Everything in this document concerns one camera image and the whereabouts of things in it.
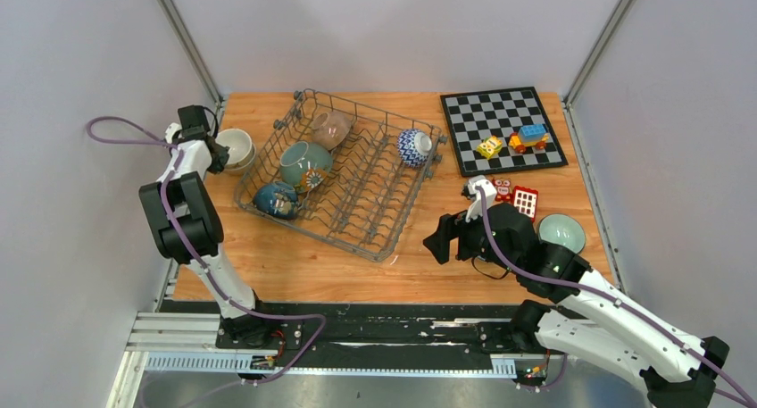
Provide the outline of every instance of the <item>chessboard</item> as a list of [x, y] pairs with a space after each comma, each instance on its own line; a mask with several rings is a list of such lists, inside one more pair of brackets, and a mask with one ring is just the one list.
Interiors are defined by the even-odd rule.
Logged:
[[[568, 165], [535, 88], [460, 93], [441, 98], [463, 177]], [[510, 135], [519, 127], [534, 124], [546, 127], [549, 139], [544, 149], [530, 146], [519, 154], [507, 146]], [[491, 136], [502, 140], [503, 147], [488, 160], [476, 147]]]

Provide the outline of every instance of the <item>wooden table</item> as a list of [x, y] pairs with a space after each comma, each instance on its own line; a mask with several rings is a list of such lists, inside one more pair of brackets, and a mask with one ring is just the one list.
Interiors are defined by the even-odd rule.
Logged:
[[[438, 93], [344, 93], [357, 102], [437, 125], [447, 133]], [[509, 173], [513, 183], [539, 191], [537, 223], [552, 213], [572, 216], [586, 231], [581, 255], [606, 278], [610, 269], [595, 217], [581, 178], [576, 153], [556, 94], [540, 94], [569, 165]], [[223, 116], [223, 128], [244, 129], [261, 146], [293, 103], [291, 93], [233, 94]], [[241, 176], [208, 175], [205, 185], [223, 222], [224, 246], [241, 278], [263, 301], [519, 304], [530, 296], [514, 277], [492, 280], [478, 274], [470, 262], [452, 259], [439, 265], [421, 241], [436, 230], [439, 216], [467, 209], [460, 195], [466, 178], [460, 175], [452, 142], [440, 146], [443, 160], [426, 180], [392, 255], [371, 262], [238, 209], [232, 195]], [[451, 246], [452, 256], [456, 241]], [[479, 262], [484, 272], [502, 269]], [[200, 280], [181, 267], [174, 291], [177, 300], [210, 300]]]

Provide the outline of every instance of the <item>flower pattern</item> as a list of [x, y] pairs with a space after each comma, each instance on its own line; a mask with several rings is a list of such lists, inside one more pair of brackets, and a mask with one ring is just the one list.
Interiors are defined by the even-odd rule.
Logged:
[[326, 174], [323, 169], [308, 169], [300, 179], [300, 186], [304, 191], [309, 191], [325, 180]]

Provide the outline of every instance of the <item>light green plate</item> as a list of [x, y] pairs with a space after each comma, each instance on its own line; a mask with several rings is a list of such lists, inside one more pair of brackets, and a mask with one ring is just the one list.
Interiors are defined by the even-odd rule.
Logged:
[[550, 214], [539, 222], [539, 238], [568, 247], [578, 254], [586, 245], [586, 233], [575, 219], [565, 214]]

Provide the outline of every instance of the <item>metal wire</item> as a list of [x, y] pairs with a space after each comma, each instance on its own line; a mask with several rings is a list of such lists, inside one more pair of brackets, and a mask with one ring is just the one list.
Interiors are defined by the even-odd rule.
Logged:
[[[300, 196], [297, 218], [283, 221], [257, 210], [255, 192], [279, 178], [279, 160], [288, 147], [310, 140], [313, 119], [324, 112], [351, 116], [353, 129], [334, 150], [334, 168], [326, 180]], [[431, 137], [429, 159], [418, 169], [406, 166], [397, 150], [397, 136], [417, 128]], [[342, 97], [306, 89], [263, 145], [255, 164], [242, 177], [234, 201], [243, 210], [295, 229], [324, 243], [371, 261], [386, 259], [395, 249], [424, 179], [441, 160], [439, 127]]]

